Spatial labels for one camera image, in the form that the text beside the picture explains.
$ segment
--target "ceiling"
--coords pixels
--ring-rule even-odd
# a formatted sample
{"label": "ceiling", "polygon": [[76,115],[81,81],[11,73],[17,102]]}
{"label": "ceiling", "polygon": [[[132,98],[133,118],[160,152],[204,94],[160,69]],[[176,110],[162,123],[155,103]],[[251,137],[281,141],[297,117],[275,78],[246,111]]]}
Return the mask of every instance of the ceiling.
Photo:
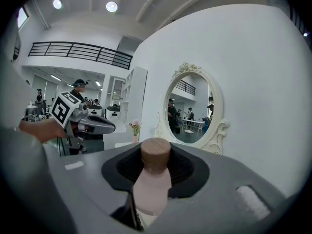
{"label": "ceiling", "polygon": [[[144,26],[151,34],[174,20],[203,9],[234,3],[270,4],[271,0],[61,0],[60,10],[52,6],[53,0],[37,0],[46,22],[65,19],[69,15],[88,13],[103,20],[114,20],[114,17],[125,18],[129,25]],[[114,13],[106,10],[106,3],[115,1],[118,10]]]}
{"label": "ceiling", "polygon": [[[69,68],[52,68],[52,67],[29,67],[29,68],[33,70],[36,75],[39,75],[57,84],[65,83],[72,85],[76,80],[82,79],[83,81],[85,82],[87,81],[89,83],[87,85],[88,89],[93,89],[97,91],[101,91],[100,89],[103,86],[103,81],[105,77],[104,74]],[[61,79],[61,81],[54,79],[53,77],[51,77],[51,75],[56,76],[57,78]],[[95,81],[99,81],[101,86],[100,87],[97,86]]]}
{"label": "ceiling", "polygon": [[176,95],[176,94],[173,94],[173,93],[171,93],[170,98],[174,99],[174,100],[179,100],[179,102],[192,101],[191,99],[188,99],[188,98],[185,98],[183,96],[179,96],[179,95]]}

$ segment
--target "wooden knob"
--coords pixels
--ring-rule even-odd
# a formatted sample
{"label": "wooden knob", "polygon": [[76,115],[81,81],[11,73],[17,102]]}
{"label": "wooden knob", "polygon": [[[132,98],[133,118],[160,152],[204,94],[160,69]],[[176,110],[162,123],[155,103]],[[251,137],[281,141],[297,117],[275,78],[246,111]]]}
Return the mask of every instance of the wooden knob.
{"label": "wooden knob", "polygon": [[170,143],[163,138],[149,138],[141,143],[141,157],[144,164],[167,168],[170,155]]}

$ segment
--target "cap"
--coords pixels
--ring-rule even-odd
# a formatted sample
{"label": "cap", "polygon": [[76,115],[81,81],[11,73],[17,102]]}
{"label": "cap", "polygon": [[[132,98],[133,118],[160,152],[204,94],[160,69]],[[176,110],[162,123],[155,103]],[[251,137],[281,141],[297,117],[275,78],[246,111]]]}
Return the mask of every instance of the cap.
{"label": "cap", "polygon": [[81,84],[85,85],[86,83],[82,79],[78,79],[73,83],[73,86],[77,87],[78,85],[81,85]]}

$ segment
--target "white mirror frame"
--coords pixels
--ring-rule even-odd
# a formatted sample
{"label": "white mirror frame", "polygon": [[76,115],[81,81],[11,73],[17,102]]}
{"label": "white mirror frame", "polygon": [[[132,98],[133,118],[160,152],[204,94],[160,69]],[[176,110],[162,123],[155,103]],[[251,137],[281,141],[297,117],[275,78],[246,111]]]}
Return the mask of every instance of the white mirror frame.
{"label": "white mirror frame", "polygon": [[[193,74],[203,77],[211,88],[214,97],[214,117],[209,126],[209,130],[204,134],[204,136],[195,143],[187,144],[181,140],[178,140],[171,132],[168,123],[167,111],[168,100],[177,82],[182,78]],[[223,154],[222,139],[224,136],[226,136],[229,123],[223,118],[222,92],[216,81],[206,71],[202,70],[201,67],[184,62],[179,67],[179,69],[175,71],[175,73],[172,75],[171,84],[165,95],[162,112],[159,114],[158,119],[159,121],[155,129],[155,137],[164,138],[169,142],[189,145],[212,153]]]}

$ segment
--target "pink bottle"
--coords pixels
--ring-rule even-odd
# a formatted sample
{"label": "pink bottle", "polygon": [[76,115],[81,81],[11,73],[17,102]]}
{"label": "pink bottle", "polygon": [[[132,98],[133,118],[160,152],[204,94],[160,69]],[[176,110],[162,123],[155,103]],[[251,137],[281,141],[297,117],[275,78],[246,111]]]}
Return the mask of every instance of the pink bottle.
{"label": "pink bottle", "polygon": [[166,207],[171,188],[167,162],[170,143],[162,138],[150,138],[141,143],[144,168],[133,186],[136,208],[147,215],[159,215]]}

